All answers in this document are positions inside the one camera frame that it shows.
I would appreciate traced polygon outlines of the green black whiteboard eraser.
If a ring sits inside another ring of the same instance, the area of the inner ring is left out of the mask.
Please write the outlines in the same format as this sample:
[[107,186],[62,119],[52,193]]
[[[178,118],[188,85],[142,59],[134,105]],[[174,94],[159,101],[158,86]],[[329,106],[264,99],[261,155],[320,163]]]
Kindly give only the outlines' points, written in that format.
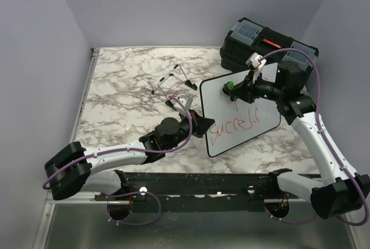
[[229,97],[229,99],[231,100],[231,95],[233,95],[233,87],[234,87],[234,83],[232,81],[228,81],[226,82],[224,85],[223,85],[223,93]]

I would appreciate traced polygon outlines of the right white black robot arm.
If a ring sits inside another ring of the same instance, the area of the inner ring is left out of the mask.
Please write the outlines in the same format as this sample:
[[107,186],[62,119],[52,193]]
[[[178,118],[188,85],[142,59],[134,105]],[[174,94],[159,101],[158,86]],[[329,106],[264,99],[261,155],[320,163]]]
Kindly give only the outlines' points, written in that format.
[[301,137],[320,172],[321,181],[300,176],[290,169],[269,174],[267,194],[279,198],[290,193],[311,203],[322,219],[367,207],[369,176],[360,175],[344,158],[324,127],[317,106],[302,89],[312,71],[292,61],[277,65],[275,81],[264,80],[251,69],[238,84],[228,82],[223,91],[230,100],[254,103],[262,98],[274,101],[278,112]]

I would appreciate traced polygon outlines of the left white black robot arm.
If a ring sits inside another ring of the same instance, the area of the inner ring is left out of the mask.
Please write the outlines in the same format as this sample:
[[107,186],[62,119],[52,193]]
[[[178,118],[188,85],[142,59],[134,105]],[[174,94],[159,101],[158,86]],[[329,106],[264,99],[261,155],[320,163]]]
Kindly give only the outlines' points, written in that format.
[[89,177],[120,166],[156,162],[183,148],[191,137],[202,138],[214,123],[190,110],[180,120],[163,119],[153,131],[124,145],[87,149],[80,142],[71,142],[45,163],[47,179],[42,188],[50,190],[54,200],[70,198],[83,189]]

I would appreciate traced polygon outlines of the white whiteboard with red writing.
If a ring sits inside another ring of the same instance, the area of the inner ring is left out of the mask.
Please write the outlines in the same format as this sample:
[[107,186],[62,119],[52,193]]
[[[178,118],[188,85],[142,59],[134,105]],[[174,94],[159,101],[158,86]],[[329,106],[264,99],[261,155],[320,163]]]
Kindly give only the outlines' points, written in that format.
[[203,116],[214,119],[206,137],[208,156],[215,157],[280,125],[281,118],[276,103],[256,99],[249,104],[242,100],[231,101],[222,87],[231,81],[241,82],[248,70],[229,73],[204,80],[199,93]]

